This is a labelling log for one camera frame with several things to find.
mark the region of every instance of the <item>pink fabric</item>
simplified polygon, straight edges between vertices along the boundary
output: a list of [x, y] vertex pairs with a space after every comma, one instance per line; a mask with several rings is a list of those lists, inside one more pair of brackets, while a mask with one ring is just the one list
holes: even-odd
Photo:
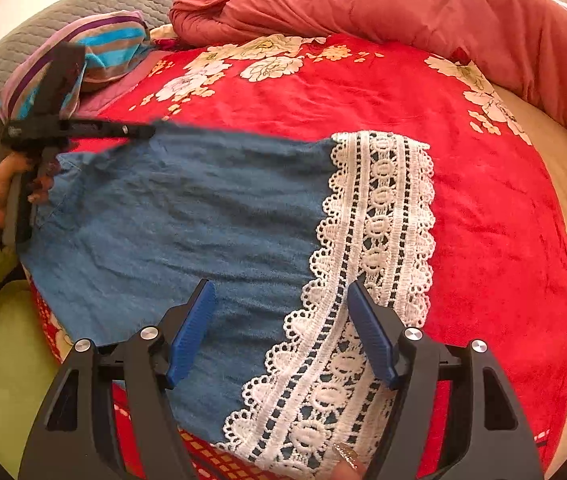
[[461, 47], [567, 128], [567, 6], [555, 0], [175, 0], [170, 20], [194, 46], [345, 32], [443, 57]]
[[82, 94], [75, 117], [95, 117], [99, 115], [105, 107], [109, 106], [131, 88], [137, 86], [140, 81], [143, 81], [154, 68], [154, 65], [160, 59], [169, 56], [169, 54], [172, 54], [172, 52], [153, 50], [132, 72], [127, 73], [118, 81], [110, 83], [100, 91], [88, 95]]

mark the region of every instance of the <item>floral pattern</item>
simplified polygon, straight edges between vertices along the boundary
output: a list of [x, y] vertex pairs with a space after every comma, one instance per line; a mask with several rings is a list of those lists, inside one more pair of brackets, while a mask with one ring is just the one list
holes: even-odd
[[211, 85], [212, 83], [216, 83], [222, 77], [225, 77], [225, 74], [223, 72], [217, 72], [211, 75], [209, 78], [207, 78], [205, 84]]
[[257, 38], [236, 48], [230, 59], [263, 59], [277, 54], [296, 56], [304, 43], [326, 43], [326, 38], [301, 38], [299, 36], [284, 36], [272, 34], [265, 38]]
[[224, 63], [221, 60], [215, 60], [199, 69], [191, 69], [185, 75], [168, 81], [154, 96], [157, 101], [167, 101], [172, 98], [172, 101], [177, 102], [205, 85], [209, 77], [213, 77], [231, 66], [231, 64]]
[[459, 81], [468, 85], [474, 92], [492, 93], [495, 91], [490, 81], [486, 79], [473, 61], [464, 66], [442, 57], [430, 56], [425, 60], [425, 63], [440, 74], [456, 77]]
[[[434, 68], [437, 72], [455, 77], [470, 87], [471, 92], [464, 92], [464, 97], [471, 103], [481, 106], [485, 115], [472, 112], [471, 110], [468, 110], [468, 113], [471, 117], [480, 121], [489, 133], [501, 135], [499, 128], [491, 121], [505, 123], [513, 134], [521, 137], [526, 144], [532, 146], [531, 140], [524, 132], [521, 124], [516, 121], [490, 81], [486, 79], [473, 61], [470, 61], [467, 65], [461, 65], [459, 62], [453, 63], [442, 57], [430, 56], [425, 60], [425, 63], [430, 68]], [[470, 121], [470, 126], [473, 130], [483, 133], [483, 130], [478, 124]]]
[[157, 75], [161, 74], [161, 73], [163, 73], [164, 70], [172, 68], [173, 66], [174, 66], [174, 63], [172, 61], [166, 61], [164, 59], [160, 59], [159, 61], [156, 62], [156, 65], [154, 65], [154, 67], [152, 67], [152, 70], [148, 74], [148, 77], [152, 77], [155, 74], [157, 74]]
[[201, 97], [210, 97], [214, 94], [214, 90], [210, 90], [209, 88], [199, 87], [192, 91], [192, 95], [198, 95]]
[[261, 61], [252, 63], [240, 76], [254, 83], [269, 77], [276, 78], [282, 75], [294, 74], [299, 71], [302, 65], [303, 60], [296, 57], [266, 57]]
[[184, 68], [190, 70], [199, 70], [212, 62], [223, 61], [224, 59], [232, 56], [236, 51], [235, 44], [227, 44], [222, 46], [209, 46], [208, 50], [199, 54]]
[[318, 56], [312, 56], [308, 54], [308, 57], [315, 58], [315, 63], [317, 61], [322, 61], [324, 59], [329, 59], [330, 61], [339, 61], [340, 59], [345, 59], [350, 57], [350, 49], [345, 45], [331, 45], [323, 49], [323, 52]]
[[57, 333], [54, 335], [54, 343], [57, 345], [58, 354], [63, 362], [72, 349], [72, 340], [52, 312], [50, 312], [50, 322], [57, 329]]

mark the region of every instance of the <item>blue gripper pad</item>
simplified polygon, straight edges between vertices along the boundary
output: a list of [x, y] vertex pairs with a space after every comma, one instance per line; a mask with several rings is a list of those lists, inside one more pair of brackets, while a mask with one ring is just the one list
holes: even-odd
[[217, 294], [214, 285], [212, 282], [206, 282], [170, 347], [170, 368], [166, 378], [172, 386], [176, 386], [190, 372], [194, 357], [199, 351], [216, 308]]
[[375, 377], [388, 388], [394, 388], [399, 378], [393, 364], [394, 349], [372, 310], [372, 298], [367, 291], [361, 290], [362, 287], [358, 282], [352, 282], [348, 287], [348, 313]]

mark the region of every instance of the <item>human hand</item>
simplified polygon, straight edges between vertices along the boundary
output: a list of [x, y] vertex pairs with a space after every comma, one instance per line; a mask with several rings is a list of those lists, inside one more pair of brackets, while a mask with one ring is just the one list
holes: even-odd
[[361, 480], [365, 473], [365, 466], [359, 461], [354, 449], [345, 444], [334, 444], [332, 450], [341, 459], [335, 465], [330, 480]]
[[[6, 227], [7, 197], [10, 192], [12, 178], [17, 173], [31, 170], [35, 161], [23, 153], [12, 152], [0, 163], [0, 231]], [[32, 194], [28, 197], [29, 202], [39, 204], [47, 201], [48, 191], [54, 185], [54, 175], [58, 173], [58, 162], [54, 162], [47, 168], [45, 176], [35, 179], [32, 184]]]

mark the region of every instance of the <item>striped fabric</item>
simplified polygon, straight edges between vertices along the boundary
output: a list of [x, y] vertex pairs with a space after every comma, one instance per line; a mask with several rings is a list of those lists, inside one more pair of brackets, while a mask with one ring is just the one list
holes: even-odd
[[91, 92], [133, 70], [151, 48], [150, 32], [139, 10], [94, 14], [62, 28], [21, 63], [0, 91], [0, 117], [23, 119], [28, 115], [39, 84], [61, 41], [86, 46], [86, 64], [60, 112], [68, 118], [78, 107], [79, 92]]

